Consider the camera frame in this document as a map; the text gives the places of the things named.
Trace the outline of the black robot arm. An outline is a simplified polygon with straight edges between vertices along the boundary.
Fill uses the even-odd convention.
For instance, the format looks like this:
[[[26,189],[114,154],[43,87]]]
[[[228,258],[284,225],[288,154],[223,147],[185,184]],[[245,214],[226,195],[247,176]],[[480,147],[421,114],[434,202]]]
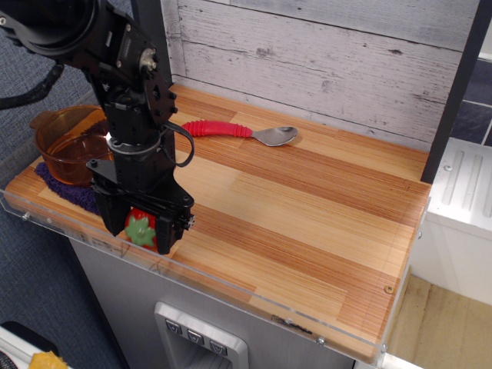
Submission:
[[[1,27],[13,44],[55,62],[32,90],[2,109],[42,100],[65,66],[81,70],[108,120],[111,159],[87,167],[105,227],[119,234],[132,209],[155,217],[154,240],[167,254],[193,224],[192,196],[175,180],[174,93],[151,39],[106,1],[3,1]]]

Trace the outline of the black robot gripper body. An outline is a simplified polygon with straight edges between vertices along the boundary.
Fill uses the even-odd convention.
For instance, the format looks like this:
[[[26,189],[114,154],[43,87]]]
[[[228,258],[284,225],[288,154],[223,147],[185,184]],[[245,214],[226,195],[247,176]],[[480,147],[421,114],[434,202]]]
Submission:
[[[170,214],[188,230],[194,223],[194,200],[176,182],[174,171],[191,163],[191,135],[181,128],[166,128],[145,145],[130,145],[110,135],[106,141],[113,159],[92,159],[87,163],[92,189],[125,196],[131,208],[155,217]]]

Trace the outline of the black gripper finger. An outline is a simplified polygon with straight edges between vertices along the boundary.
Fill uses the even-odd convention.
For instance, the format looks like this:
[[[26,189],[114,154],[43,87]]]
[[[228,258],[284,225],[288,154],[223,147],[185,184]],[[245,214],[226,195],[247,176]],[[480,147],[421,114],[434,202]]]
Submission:
[[[157,249],[159,254],[169,254],[173,245],[182,239],[184,229],[178,218],[160,214],[155,220]]]
[[[125,228],[125,222],[131,205],[125,196],[105,194],[94,188],[95,203],[107,230],[114,236]]]

